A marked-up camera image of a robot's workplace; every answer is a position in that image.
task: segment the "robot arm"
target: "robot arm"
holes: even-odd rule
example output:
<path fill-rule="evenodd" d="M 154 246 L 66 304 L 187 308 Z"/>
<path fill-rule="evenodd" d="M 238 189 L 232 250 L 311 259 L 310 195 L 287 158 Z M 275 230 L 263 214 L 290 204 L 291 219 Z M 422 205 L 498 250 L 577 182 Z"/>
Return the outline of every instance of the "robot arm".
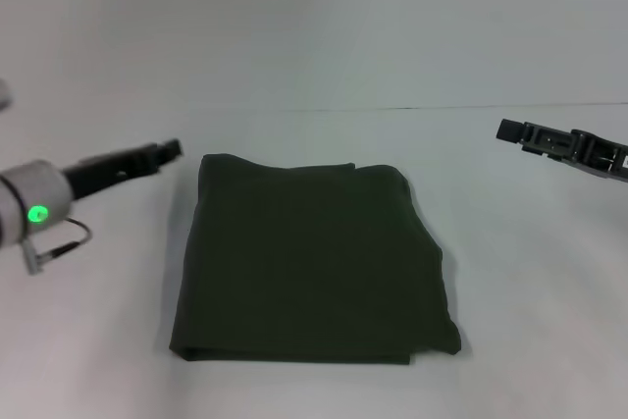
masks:
<path fill-rule="evenodd" d="M 497 139 L 521 144 L 523 151 L 547 154 L 598 177 L 628 182 L 628 146 L 602 139 L 590 132 L 571 132 L 502 120 Z"/>
<path fill-rule="evenodd" d="M 0 248 L 20 244 L 28 272 L 39 273 L 41 265 L 91 237 L 86 225 L 68 218 L 73 201 L 118 183 L 157 174 L 160 167 L 181 155 L 181 144 L 173 139 L 92 157 L 65 170 L 46 161 L 34 161 L 0 173 Z M 30 235 L 63 221 L 84 228 L 86 238 L 37 254 Z"/>

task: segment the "white background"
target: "white background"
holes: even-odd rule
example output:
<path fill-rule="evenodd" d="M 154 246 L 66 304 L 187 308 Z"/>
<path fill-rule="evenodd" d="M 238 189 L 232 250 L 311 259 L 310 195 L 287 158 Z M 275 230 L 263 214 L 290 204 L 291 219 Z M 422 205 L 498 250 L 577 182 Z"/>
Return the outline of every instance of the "white background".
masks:
<path fill-rule="evenodd" d="M 94 195 L 89 246 L 0 253 L 0 415 L 587 418 L 628 407 L 628 185 L 497 141 L 628 142 L 627 0 L 0 0 L 0 169 L 178 137 Z M 391 164 L 445 253 L 455 357 L 185 363 L 167 348 L 205 153 Z M 36 239 L 49 247 L 72 228 Z"/>

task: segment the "cable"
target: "cable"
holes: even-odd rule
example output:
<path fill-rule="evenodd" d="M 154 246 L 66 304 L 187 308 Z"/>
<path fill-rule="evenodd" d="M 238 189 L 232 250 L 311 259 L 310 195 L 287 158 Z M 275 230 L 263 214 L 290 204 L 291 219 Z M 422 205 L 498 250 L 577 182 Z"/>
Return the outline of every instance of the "cable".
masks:
<path fill-rule="evenodd" d="M 67 244 L 60 245 L 59 247 L 49 250 L 48 252 L 40 254 L 37 257 L 39 266 L 50 262 L 51 260 L 57 259 L 62 255 L 67 254 L 68 252 L 75 250 L 76 248 L 81 247 L 82 245 L 85 245 L 91 241 L 91 238 L 93 237 L 93 232 L 88 225 L 82 223 L 81 221 L 75 220 L 74 218 L 66 218 L 66 221 L 68 223 L 72 223 L 75 226 L 78 226 L 79 228 L 83 228 L 85 231 L 85 236 L 81 240 L 73 240 L 72 242 L 68 242 Z"/>
<path fill-rule="evenodd" d="M 85 230 L 84 238 L 78 242 L 80 245 L 87 244 L 88 242 L 91 241 L 91 239 L 93 238 L 93 232 L 91 231 L 88 225 L 86 225 L 85 223 L 82 223 L 79 220 L 75 220 L 74 218 L 66 218 L 66 221 L 68 223 L 72 223 L 73 225 L 78 226 L 79 228 L 83 228 Z"/>

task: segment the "green led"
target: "green led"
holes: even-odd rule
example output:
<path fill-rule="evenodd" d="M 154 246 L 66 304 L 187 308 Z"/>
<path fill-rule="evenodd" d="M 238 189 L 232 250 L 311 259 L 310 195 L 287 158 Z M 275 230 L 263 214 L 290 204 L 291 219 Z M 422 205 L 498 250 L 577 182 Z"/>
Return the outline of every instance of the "green led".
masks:
<path fill-rule="evenodd" d="M 32 223 L 43 223 L 48 219 L 48 208 L 35 205 L 28 210 L 28 220 Z"/>

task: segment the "folded fabric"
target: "folded fabric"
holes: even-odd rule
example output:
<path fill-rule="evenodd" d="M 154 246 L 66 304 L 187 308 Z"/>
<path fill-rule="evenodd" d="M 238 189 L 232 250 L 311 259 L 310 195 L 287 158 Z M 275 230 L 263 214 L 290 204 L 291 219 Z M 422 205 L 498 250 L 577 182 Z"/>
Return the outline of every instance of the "folded fabric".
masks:
<path fill-rule="evenodd" d="M 207 155 L 170 349 L 185 360 L 398 364 L 454 354 L 441 260 L 393 167 Z"/>

